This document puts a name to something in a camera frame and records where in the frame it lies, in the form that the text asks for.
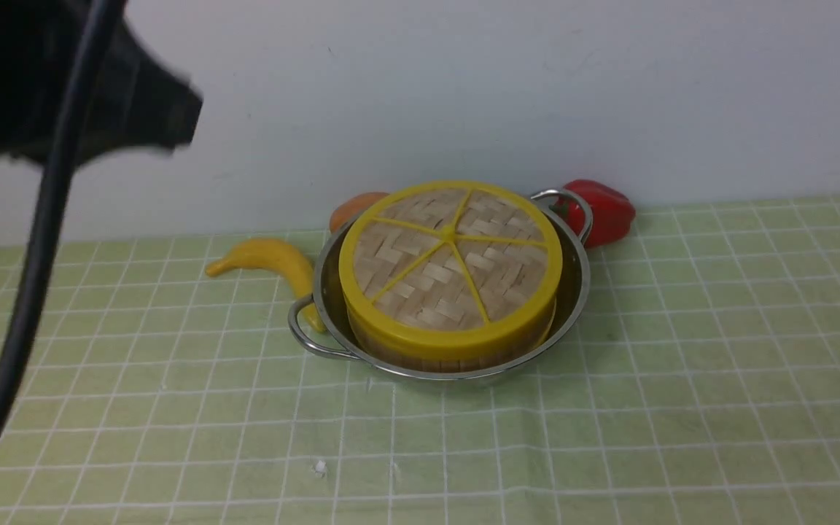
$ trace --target black cord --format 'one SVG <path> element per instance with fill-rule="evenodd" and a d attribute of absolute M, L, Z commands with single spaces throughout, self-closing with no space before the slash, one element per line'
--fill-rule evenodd
<path fill-rule="evenodd" d="M 0 435 L 9 421 L 9 412 L 31 356 L 77 164 L 79 138 L 103 59 L 123 17 L 125 4 L 126 0 L 93 0 L 74 54 L 50 155 L 41 177 L 19 292 L 0 356 Z"/>

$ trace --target stainless steel pot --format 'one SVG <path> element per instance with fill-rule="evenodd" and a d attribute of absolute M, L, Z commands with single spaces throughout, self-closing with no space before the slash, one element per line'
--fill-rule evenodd
<path fill-rule="evenodd" d="M 530 196 L 535 201 L 547 197 L 562 197 L 563 199 L 575 201 L 586 213 L 586 226 L 579 232 L 579 235 L 576 235 L 560 216 L 551 212 L 542 203 L 537 203 L 543 213 L 553 223 L 553 228 L 556 229 L 559 235 L 560 243 L 563 246 L 563 274 L 560 278 L 559 289 L 556 292 L 556 318 L 551 323 L 550 333 L 546 342 L 519 358 L 480 370 L 441 373 L 424 372 L 391 365 L 391 363 L 384 362 L 382 359 L 378 359 L 360 349 L 357 339 L 354 337 L 352 329 L 349 326 L 346 299 L 343 298 L 343 290 L 339 282 L 339 251 L 341 246 L 343 246 L 343 239 L 346 237 L 346 233 L 356 218 L 349 220 L 346 225 L 337 230 L 330 237 L 330 240 L 327 241 L 326 246 L 324 246 L 323 252 L 320 253 L 319 259 L 316 261 L 314 293 L 306 297 L 301 297 L 301 299 L 294 302 L 293 306 L 290 307 L 290 312 L 287 314 L 287 323 L 290 325 L 290 332 L 304 349 L 313 352 L 315 355 L 366 362 L 378 370 L 393 373 L 393 375 L 400 376 L 401 378 L 437 382 L 457 380 L 468 382 L 470 379 L 493 378 L 493 376 L 497 376 L 500 373 L 518 369 L 524 363 L 528 363 L 531 359 L 537 358 L 537 356 L 546 352 L 563 335 L 566 335 L 566 332 L 575 324 L 576 319 L 579 319 L 581 312 L 583 312 L 583 307 L 586 305 L 586 299 L 588 298 L 589 262 L 588 256 L 586 255 L 586 248 L 584 248 L 583 244 L 586 242 L 589 232 L 592 230 L 592 209 L 590 209 L 586 200 L 569 190 L 543 190 Z M 329 346 L 320 345 L 320 343 L 310 339 L 303 331 L 303 328 L 301 328 L 298 315 L 304 307 L 309 306 L 311 303 L 316 303 L 316 312 L 323 319 L 330 334 L 340 344 L 341 349 L 331 349 Z"/>

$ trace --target black object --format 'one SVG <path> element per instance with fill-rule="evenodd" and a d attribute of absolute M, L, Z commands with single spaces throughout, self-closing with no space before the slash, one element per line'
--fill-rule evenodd
<path fill-rule="evenodd" d="M 43 164 L 89 10 L 87 0 L 0 0 L 0 154 Z M 103 62 L 77 160 L 193 140 L 203 100 L 121 23 Z"/>
<path fill-rule="evenodd" d="M 0 356 L 0 435 L 31 356 L 74 167 L 120 147 L 193 140 L 200 97 L 131 39 L 125 4 L 0 0 L 0 153 L 46 164 Z"/>

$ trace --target white wall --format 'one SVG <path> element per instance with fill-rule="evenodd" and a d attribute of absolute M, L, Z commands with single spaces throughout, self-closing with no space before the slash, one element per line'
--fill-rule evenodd
<path fill-rule="evenodd" d="M 320 227 L 430 177 L 640 203 L 840 190 L 840 1 L 143 0 L 193 146 L 77 175 L 68 238 Z M 0 244 L 37 176 L 0 163 Z"/>

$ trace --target small white debris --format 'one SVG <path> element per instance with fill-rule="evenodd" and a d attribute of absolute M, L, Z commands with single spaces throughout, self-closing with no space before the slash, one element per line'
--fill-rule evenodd
<path fill-rule="evenodd" d="M 316 462 L 316 465 L 310 467 L 310 472 L 317 478 L 323 479 L 326 478 L 326 472 L 329 472 L 329 469 L 326 468 L 326 462 L 320 459 L 320 461 Z"/>

